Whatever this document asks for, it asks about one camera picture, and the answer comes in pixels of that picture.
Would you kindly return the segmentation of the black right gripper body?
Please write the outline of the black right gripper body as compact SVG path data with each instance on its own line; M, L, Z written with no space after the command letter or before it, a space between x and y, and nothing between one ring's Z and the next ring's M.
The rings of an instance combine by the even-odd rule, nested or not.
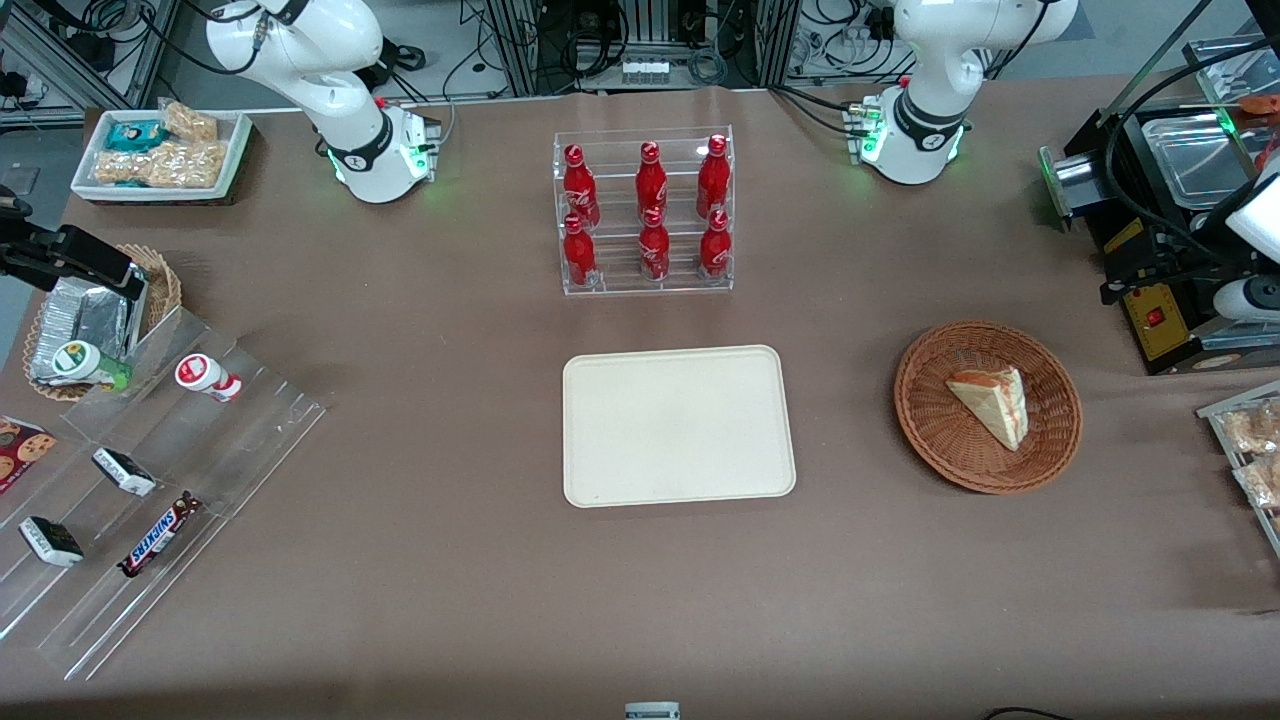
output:
M36 290L51 292L60 279L76 278L123 299L137 297L133 259L78 227L14 225L3 231L1 240L3 274Z

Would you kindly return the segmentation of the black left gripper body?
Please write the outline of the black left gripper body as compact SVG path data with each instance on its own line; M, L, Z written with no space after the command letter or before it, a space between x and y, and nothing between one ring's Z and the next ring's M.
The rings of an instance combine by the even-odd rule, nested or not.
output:
M1194 233L1197 246L1179 245L1170 234L1116 234L1102 246L1105 281L1100 301L1115 305L1135 290L1156 284L1199 282L1224 284L1236 278L1236 237Z

